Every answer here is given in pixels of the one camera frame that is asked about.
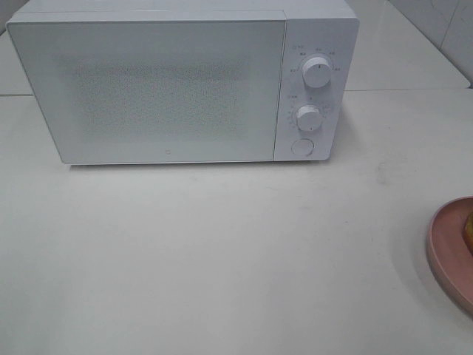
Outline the burger with lettuce and cheese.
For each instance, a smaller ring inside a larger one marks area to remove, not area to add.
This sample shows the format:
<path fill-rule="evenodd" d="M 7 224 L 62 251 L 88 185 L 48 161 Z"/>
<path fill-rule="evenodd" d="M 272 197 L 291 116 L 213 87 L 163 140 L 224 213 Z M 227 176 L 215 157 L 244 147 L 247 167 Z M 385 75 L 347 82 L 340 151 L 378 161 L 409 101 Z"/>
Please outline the burger with lettuce and cheese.
<path fill-rule="evenodd" d="M 470 212 L 465 219 L 462 238 L 469 252 L 473 254 L 473 212 Z"/>

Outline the white microwave door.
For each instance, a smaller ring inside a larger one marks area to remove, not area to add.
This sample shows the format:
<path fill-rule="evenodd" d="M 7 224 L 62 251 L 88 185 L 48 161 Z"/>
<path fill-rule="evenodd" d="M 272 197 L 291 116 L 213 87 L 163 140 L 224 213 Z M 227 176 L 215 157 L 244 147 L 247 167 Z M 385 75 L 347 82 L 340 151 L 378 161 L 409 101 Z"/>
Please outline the white microwave door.
<path fill-rule="evenodd" d="M 271 160 L 283 21 L 11 24 L 64 163 Z"/>

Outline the upper white power knob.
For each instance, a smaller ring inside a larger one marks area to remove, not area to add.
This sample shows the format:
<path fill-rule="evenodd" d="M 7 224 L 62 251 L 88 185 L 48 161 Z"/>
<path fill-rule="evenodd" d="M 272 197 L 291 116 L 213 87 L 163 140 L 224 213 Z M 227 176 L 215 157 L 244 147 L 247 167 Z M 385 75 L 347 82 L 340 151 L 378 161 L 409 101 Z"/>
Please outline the upper white power knob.
<path fill-rule="evenodd" d="M 312 89 L 318 89 L 330 82 L 332 64 L 329 58 L 315 55 L 308 58 L 302 65 L 304 84 Z"/>

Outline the round white door button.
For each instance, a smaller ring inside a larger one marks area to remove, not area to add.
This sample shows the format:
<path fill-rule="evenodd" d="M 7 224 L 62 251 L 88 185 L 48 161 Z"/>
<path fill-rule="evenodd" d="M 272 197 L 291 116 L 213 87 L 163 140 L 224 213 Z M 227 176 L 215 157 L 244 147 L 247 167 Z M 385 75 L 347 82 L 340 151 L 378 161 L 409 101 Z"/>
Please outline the round white door button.
<path fill-rule="evenodd" d="M 301 138 L 291 146 L 292 153 L 297 156 L 309 157 L 314 150 L 314 143 L 311 139 Z"/>

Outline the white microwave oven body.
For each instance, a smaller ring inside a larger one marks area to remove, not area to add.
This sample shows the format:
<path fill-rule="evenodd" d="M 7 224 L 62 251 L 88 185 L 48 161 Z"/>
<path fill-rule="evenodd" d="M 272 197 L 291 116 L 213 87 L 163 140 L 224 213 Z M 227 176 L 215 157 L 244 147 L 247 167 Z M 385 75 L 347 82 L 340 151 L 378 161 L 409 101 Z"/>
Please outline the white microwave oven body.
<path fill-rule="evenodd" d="M 276 137 L 271 160 L 193 163 L 328 159 L 359 28 L 345 1 L 29 1 L 6 28 L 12 41 L 11 24 L 213 21 L 284 22 Z M 329 58 L 333 69 L 330 82 L 318 89 L 307 87 L 302 77 L 303 63 L 315 55 Z M 304 105 L 318 107 L 324 117 L 316 131 L 303 132 L 296 125 L 296 111 Z M 292 144 L 301 138 L 314 143 L 309 157 L 292 153 Z"/>

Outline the lower white timer knob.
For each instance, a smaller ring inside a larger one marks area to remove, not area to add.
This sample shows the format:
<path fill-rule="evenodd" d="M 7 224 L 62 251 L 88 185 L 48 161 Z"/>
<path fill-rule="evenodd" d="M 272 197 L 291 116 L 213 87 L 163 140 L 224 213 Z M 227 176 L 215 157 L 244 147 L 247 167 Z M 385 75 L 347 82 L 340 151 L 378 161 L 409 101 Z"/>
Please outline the lower white timer knob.
<path fill-rule="evenodd" d="M 316 131 L 323 122 L 323 115 L 318 107 L 314 105 L 304 105 L 297 109 L 296 125 L 303 132 Z"/>

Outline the pink round plate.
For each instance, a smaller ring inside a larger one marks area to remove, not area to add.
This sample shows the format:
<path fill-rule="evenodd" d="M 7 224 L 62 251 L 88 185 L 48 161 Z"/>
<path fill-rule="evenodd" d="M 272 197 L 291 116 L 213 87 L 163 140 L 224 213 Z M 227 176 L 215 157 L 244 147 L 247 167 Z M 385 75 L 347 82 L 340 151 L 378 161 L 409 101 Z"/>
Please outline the pink round plate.
<path fill-rule="evenodd" d="M 460 309 L 472 316 L 472 251 L 463 236 L 472 197 L 442 205 L 432 216 L 426 236 L 426 257 L 440 287 Z"/>

